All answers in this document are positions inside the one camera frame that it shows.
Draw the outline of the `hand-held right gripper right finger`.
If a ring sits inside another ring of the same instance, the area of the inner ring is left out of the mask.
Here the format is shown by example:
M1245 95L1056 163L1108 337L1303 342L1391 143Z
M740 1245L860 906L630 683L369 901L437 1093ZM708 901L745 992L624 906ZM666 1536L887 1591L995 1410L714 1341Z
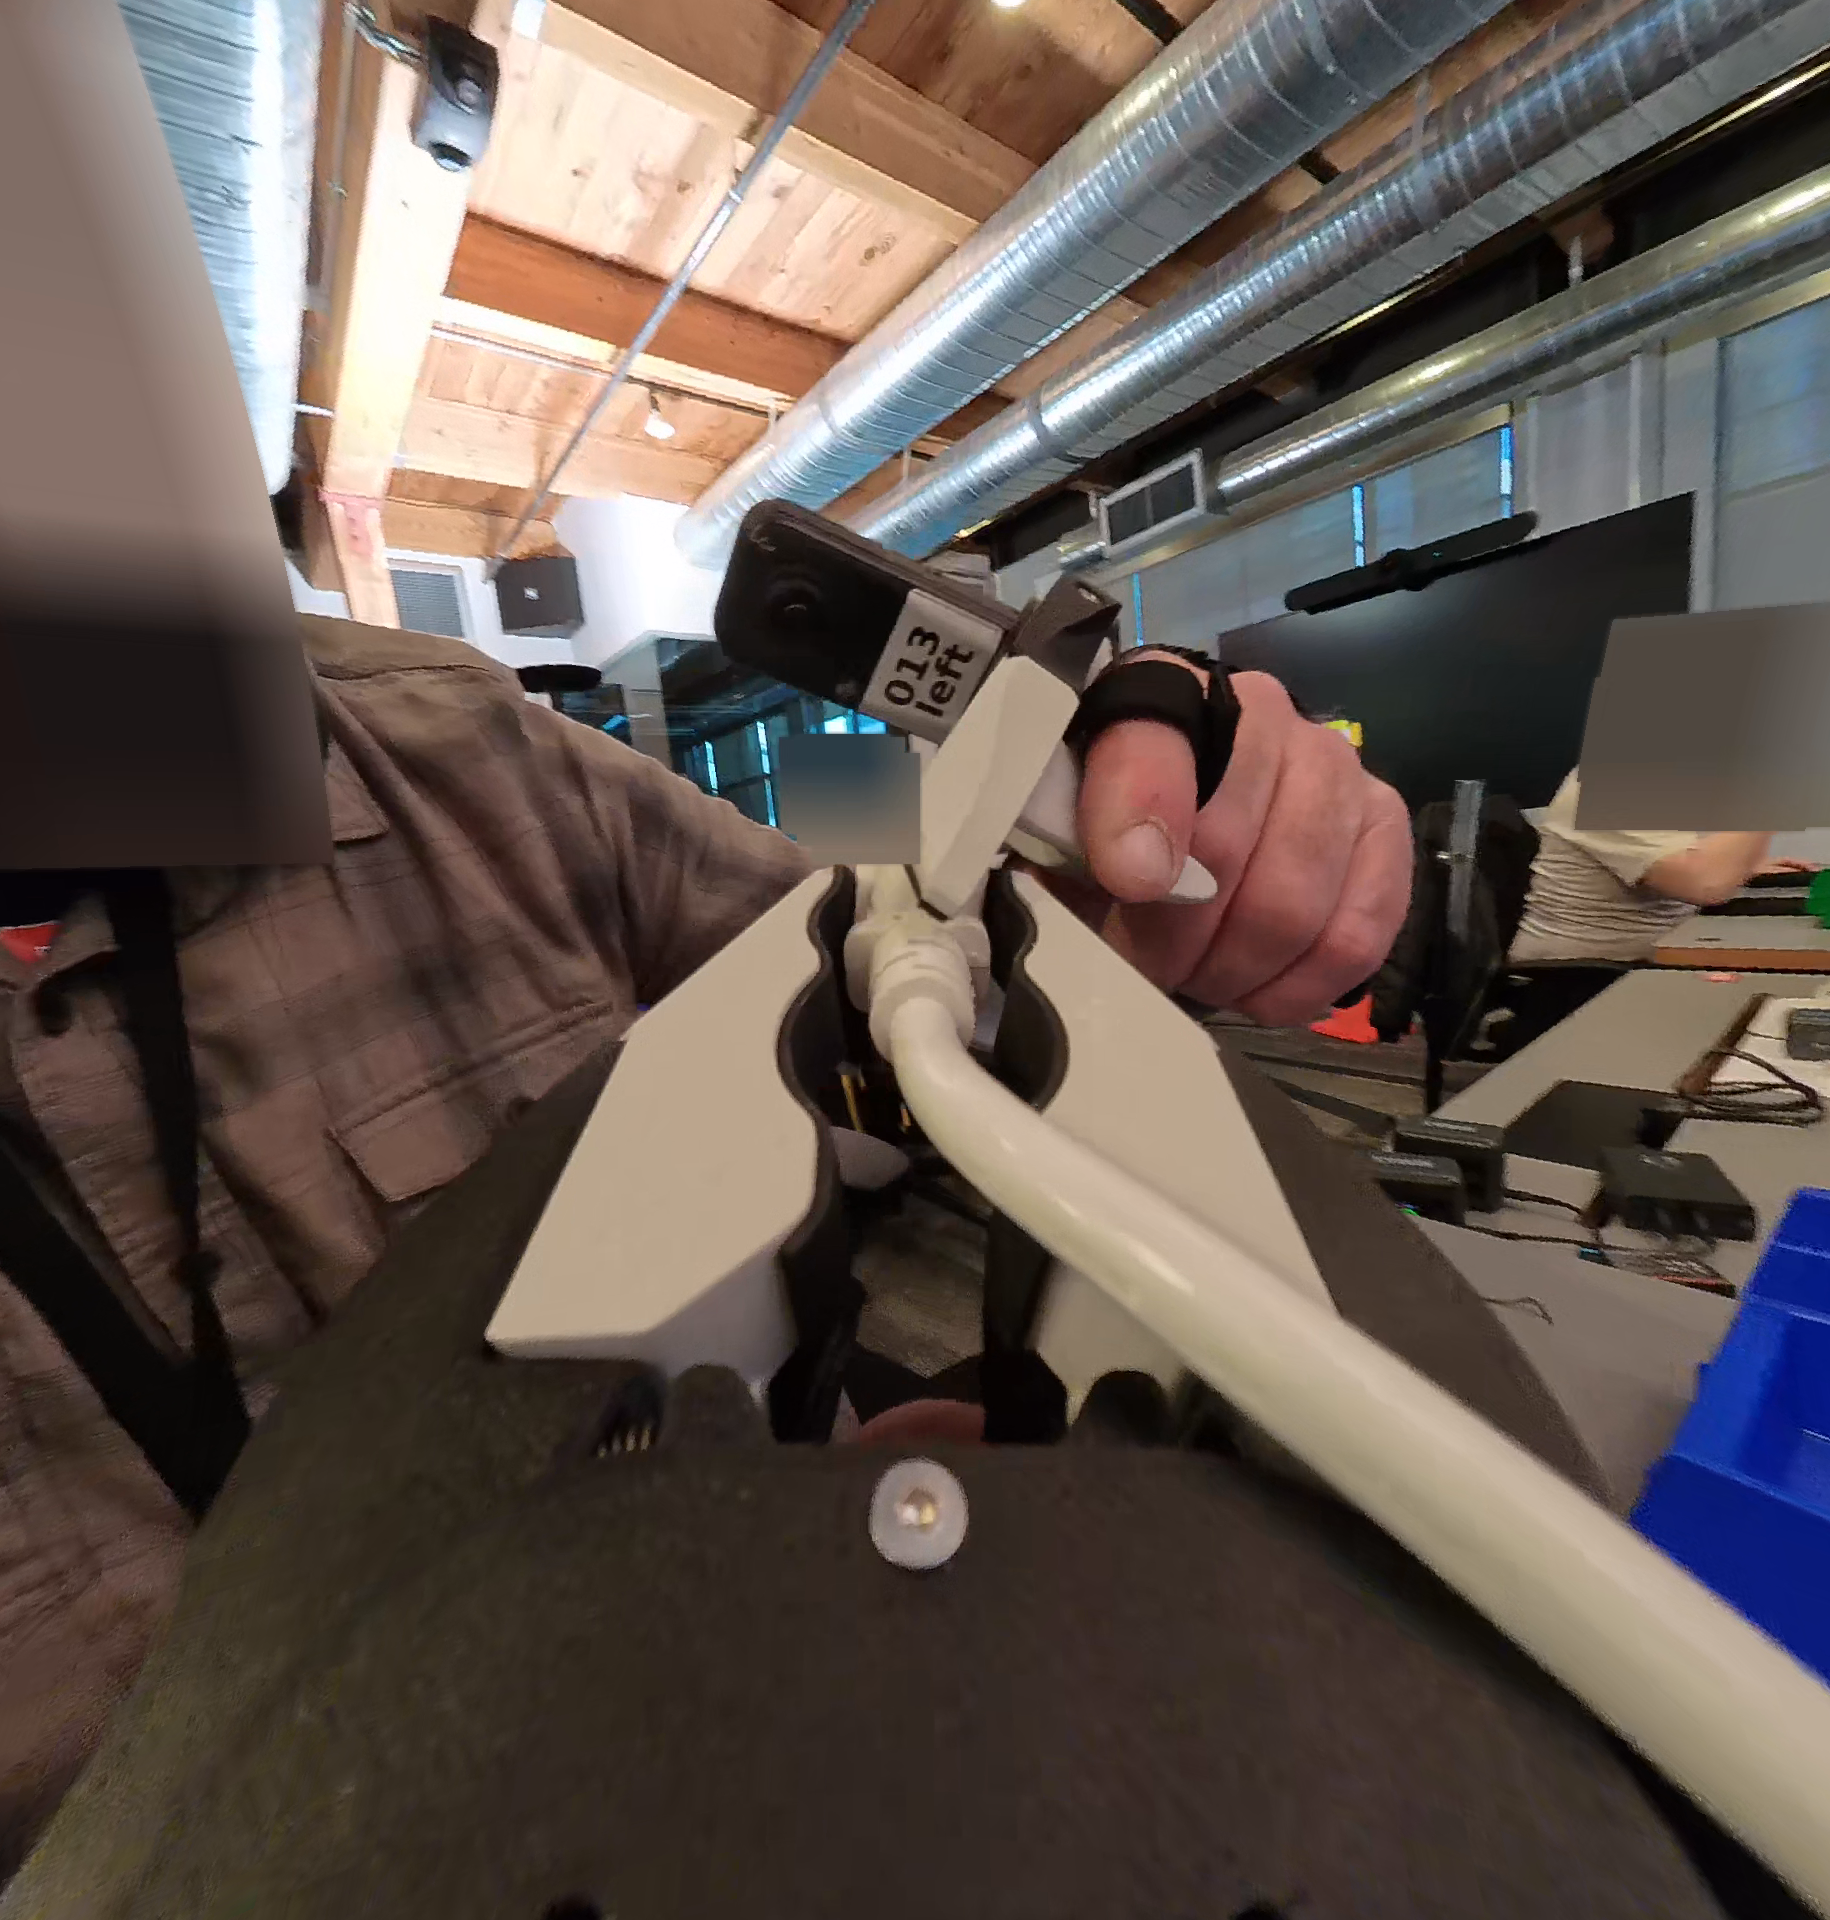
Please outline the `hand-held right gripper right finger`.
M1332 1308L1208 1031L1034 877L993 876L983 925L1003 990L991 1075L1063 1135ZM978 1364L985 1436L1060 1437L1113 1373L1158 1383L1175 1437L1265 1436L1097 1283L993 1213Z

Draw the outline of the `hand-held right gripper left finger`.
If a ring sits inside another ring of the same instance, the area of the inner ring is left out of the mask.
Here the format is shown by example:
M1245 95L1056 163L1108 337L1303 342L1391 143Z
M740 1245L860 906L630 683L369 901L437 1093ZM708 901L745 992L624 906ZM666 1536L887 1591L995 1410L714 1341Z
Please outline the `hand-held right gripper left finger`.
M724 1367L772 1433L835 1428L854 906L854 870L806 877L630 1031L484 1325L500 1358Z

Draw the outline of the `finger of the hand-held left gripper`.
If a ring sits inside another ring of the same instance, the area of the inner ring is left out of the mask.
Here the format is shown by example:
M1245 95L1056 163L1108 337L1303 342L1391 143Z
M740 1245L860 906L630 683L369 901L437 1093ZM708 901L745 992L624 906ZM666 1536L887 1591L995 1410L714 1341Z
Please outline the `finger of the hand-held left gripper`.
M911 880L942 922L967 917L1048 768L1068 762L1077 687L1041 662L1003 659L920 773Z

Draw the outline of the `white power plug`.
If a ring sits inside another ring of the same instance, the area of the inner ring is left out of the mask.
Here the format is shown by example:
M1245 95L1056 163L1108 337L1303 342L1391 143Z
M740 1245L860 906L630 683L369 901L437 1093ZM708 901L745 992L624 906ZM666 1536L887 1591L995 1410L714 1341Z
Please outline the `white power plug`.
M856 864L839 969L854 1117L882 1135L900 1117L902 1139L967 1166L991 1093L973 1059L991 985L983 925L931 910L907 864Z

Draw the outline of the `blue plastic bin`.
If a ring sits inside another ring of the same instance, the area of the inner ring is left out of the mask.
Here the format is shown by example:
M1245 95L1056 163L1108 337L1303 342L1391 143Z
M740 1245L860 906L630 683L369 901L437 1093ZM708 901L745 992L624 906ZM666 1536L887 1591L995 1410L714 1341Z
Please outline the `blue plastic bin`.
M1630 1521L1830 1683L1830 1190L1794 1191Z

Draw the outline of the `person's left hand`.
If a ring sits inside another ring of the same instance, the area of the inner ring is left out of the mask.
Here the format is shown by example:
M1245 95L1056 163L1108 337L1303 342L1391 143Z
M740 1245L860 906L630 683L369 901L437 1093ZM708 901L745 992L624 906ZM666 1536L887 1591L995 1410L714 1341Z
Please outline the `person's left hand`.
M1086 877L1058 897L1160 992L1311 1024L1394 946L1413 887L1402 801L1262 672L1142 647L1077 711Z

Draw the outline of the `white vent grille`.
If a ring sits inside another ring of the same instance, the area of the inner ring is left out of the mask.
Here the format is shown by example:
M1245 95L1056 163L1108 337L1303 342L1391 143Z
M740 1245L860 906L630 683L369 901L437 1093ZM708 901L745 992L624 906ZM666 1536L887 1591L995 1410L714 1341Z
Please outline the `white vent grille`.
M1150 468L1131 484L1094 504L1094 529L1104 556L1168 538L1173 529L1208 518L1218 504L1215 473L1201 447Z

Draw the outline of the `black electronics box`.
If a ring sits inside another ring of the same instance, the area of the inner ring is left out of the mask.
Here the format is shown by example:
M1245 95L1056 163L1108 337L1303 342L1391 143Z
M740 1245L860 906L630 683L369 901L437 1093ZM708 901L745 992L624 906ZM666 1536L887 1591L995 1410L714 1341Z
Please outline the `black electronics box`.
M1463 1227L1506 1202L1506 1135L1495 1122L1400 1117L1368 1151L1382 1191L1410 1213Z
M1663 1240L1752 1243L1757 1213L1708 1156L1600 1147L1600 1224Z

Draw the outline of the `black office chair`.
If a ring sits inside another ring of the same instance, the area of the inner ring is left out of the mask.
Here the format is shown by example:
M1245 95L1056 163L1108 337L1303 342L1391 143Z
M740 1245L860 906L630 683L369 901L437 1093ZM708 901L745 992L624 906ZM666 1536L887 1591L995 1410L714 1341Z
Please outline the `black office chair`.
M1535 852L1537 828L1506 794L1480 794L1466 857L1452 801L1416 810L1408 917L1368 983L1378 1041L1421 1024L1426 1040L1456 1053L1474 1034L1521 925Z

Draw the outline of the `black video bar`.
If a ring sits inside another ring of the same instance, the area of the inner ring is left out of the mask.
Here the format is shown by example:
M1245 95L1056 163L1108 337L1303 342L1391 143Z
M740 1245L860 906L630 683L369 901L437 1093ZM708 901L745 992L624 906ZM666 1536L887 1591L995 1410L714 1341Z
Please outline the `black video bar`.
M1426 543L1419 548L1391 548L1358 570L1286 592L1289 612L1328 612L1394 592L1419 592L1439 579L1471 570L1525 544L1537 533L1537 512L1508 512L1478 529Z

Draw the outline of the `black monitor screen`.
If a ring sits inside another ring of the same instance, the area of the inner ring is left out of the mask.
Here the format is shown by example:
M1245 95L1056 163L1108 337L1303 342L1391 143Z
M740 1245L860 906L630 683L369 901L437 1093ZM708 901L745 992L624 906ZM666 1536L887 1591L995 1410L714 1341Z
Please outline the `black monitor screen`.
M1229 669L1272 676L1311 719L1360 729L1363 766L1408 810L1480 780L1542 810L1581 758L1616 620L1687 612L1695 494L1535 534L1328 610L1220 636Z

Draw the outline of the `spiral metal duct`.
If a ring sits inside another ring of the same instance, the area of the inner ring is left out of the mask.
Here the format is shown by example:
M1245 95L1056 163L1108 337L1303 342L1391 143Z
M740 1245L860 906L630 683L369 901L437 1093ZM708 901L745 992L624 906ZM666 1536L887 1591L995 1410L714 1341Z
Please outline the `spiral metal duct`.
M1347 128L1499 3L1215 3L676 524L718 570L763 499L826 508Z
M1239 447L1215 470L1215 502L1242 518L1336 488L1382 447L1665 338L1826 259L1830 165Z
M1830 43L1830 3L1585 3L854 529L920 556Z
M266 493L296 457L324 3L120 3Z

